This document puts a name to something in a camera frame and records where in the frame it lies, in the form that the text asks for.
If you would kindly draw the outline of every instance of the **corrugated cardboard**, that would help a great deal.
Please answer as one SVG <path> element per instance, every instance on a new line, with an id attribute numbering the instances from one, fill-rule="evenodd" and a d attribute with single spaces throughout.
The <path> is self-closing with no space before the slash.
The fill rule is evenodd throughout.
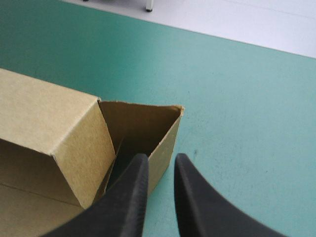
<path id="1" fill-rule="evenodd" d="M 149 156 L 152 191 L 169 165 L 182 112 L 100 102 L 0 69 L 0 236 L 38 236 L 89 207 L 121 141 L 129 154 Z"/>

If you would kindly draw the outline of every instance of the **floor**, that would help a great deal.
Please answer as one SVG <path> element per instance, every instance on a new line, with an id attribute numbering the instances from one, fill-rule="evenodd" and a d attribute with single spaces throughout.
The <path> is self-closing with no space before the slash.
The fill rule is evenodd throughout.
<path id="1" fill-rule="evenodd" d="M 316 59 L 56 0 L 2 0 L 0 22 L 2 68 L 104 100 L 186 108 L 145 237 L 178 236 L 178 152 L 247 214 L 316 236 Z"/>
<path id="2" fill-rule="evenodd" d="M 315 0 L 65 0 L 211 36 L 316 58 Z"/>

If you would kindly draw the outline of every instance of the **metal leg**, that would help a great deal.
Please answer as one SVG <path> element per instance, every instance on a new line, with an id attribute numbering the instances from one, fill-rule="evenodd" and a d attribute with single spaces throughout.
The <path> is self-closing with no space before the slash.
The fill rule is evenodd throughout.
<path id="1" fill-rule="evenodd" d="M 153 10 L 154 0 L 147 0 L 146 11 L 150 12 Z"/>

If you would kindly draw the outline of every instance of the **teal floor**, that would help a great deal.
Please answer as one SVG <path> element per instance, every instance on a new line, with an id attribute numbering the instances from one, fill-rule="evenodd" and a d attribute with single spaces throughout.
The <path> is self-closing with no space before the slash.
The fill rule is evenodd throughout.
<path id="1" fill-rule="evenodd" d="M 55 0 L 1 0 L 0 67 L 104 100 L 185 106 L 144 236 L 178 235 L 178 152 L 249 215 L 316 236 L 315 59 Z"/>

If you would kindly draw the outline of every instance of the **open cardboard box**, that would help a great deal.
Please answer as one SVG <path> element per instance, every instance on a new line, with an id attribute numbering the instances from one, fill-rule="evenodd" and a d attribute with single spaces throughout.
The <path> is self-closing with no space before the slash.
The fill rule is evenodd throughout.
<path id="1" fill-rule="evenodd" d="M 0 69 L 0 235 L 39 236 L 88 208 L 120 146 L 149 156 L 151 192 L 182 114 L 181 106 L 100 101 Z"/>

